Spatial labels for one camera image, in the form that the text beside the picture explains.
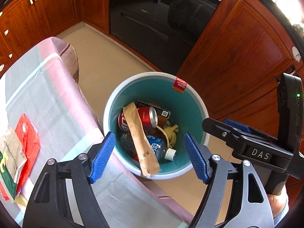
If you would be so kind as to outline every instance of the red plastic bag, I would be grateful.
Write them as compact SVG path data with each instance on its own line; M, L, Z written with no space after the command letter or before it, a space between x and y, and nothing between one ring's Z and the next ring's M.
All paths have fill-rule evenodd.
M38 151L40 149L40 141L37 129L34 127L34 125L31 123L31 121L25 114L22 114L22 116L20 117L15 132L19 140L21 141L23 147L22 151L27 158L27 161L21 171L20 179L16 190L16 193L19 193L20 188L25 183L34 165Z

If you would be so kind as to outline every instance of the black appliance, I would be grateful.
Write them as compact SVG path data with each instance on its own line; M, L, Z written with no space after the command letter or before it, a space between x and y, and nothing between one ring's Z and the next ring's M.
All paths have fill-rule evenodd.
M110 0L111 34L176 75L218 0Z

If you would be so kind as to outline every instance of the tile floor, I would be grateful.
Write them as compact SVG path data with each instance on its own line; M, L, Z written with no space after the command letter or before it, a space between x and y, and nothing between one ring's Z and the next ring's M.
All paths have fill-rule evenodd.
M69 28L58 37L74 46L79 61L79 86L101 121L113 90L130 76L151 71L130 52L84 23ZM211 136L209 148L212 153L232 160L232 149L223 141ZM206 185L197 179L194 170L174 179L155 182L192 214L196 212L206 189ZM230 192L231 182L228 182L217 223L224 220Z

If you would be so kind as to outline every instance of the red soda can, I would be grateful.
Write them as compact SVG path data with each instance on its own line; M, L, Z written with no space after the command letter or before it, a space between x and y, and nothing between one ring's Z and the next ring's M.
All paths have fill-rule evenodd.
M144 128L156 128L158 123L157 113L154 107L146 106L137 108L141 123ZM118 125L122 131L130 131L123 113L118 116Z

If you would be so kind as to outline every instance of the qr code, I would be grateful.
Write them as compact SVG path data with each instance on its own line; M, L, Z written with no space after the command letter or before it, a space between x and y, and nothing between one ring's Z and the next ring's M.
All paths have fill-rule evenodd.
M166 117L166 116L168 116L168 113L169 113L169 112L163 111L163 112L161 113L161 115L164 116L164 117Z

